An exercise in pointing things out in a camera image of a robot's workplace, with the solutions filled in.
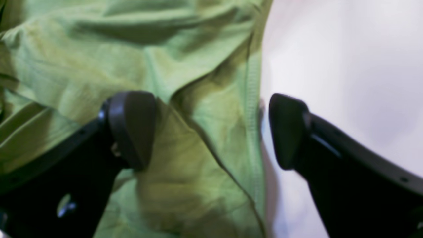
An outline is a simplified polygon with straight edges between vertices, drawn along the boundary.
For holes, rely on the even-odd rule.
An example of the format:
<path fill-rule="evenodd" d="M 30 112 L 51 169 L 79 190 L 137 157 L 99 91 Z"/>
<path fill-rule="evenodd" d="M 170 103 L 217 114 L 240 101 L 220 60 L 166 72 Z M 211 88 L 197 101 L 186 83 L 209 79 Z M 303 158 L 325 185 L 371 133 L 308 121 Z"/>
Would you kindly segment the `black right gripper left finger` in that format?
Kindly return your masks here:
<path fill-rule="evenodd" d="M 30 163 L 1 176 L 2 238 L 92 238 L 123 169 L 144 170 L 157 103 L 119 92 L 96 119 Z"/>

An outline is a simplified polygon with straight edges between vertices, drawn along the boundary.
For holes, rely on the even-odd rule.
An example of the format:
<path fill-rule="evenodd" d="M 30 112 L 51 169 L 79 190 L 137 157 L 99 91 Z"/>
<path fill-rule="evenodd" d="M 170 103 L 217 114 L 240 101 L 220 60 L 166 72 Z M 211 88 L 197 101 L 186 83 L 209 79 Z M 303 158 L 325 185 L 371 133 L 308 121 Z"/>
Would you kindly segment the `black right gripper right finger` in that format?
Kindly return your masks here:
<path fill-rule="evenodd" d="M 273 94 L 269 126 L 279 166 L 307 181 L 329 237 L 422 237 L 422 177 L 370 151 L 299 99 Z"/>

